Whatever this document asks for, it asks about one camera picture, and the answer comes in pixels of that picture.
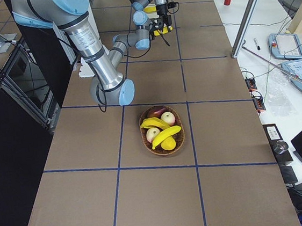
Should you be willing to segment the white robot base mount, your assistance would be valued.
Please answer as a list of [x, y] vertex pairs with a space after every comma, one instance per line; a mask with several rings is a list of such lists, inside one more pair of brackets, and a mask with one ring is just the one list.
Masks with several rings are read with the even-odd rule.
[[79, 69], [79, 77], [80, 78], [88, 78], [88, 77], [94, 77], [95, 73], [92, 71], [91, 67], [85, 62], [84, 58], [82, 56], [79, 56], [80, 58], [80, 69]]

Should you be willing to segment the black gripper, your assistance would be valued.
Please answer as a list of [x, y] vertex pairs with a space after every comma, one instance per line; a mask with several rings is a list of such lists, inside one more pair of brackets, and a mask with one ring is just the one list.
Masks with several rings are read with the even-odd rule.
[[[159, 16], [164, 16], [164, 22], [166, 25], [172, 25], [172, 16], [168, 14], [176, 14], [179, 10], [179, 2], [168, 2], [165, 4], [156, 5], [156, 13]], [[176, 11], [170, 12], [170, 9], [176, 8]]]
[[152, 19], [150, 24], [150, 36], [152, 39], [155, 38], [153, 31], [157, 29], [162, 29], [165, 25], [165, 17], [163, 15], [159, 16], [159, 19]]

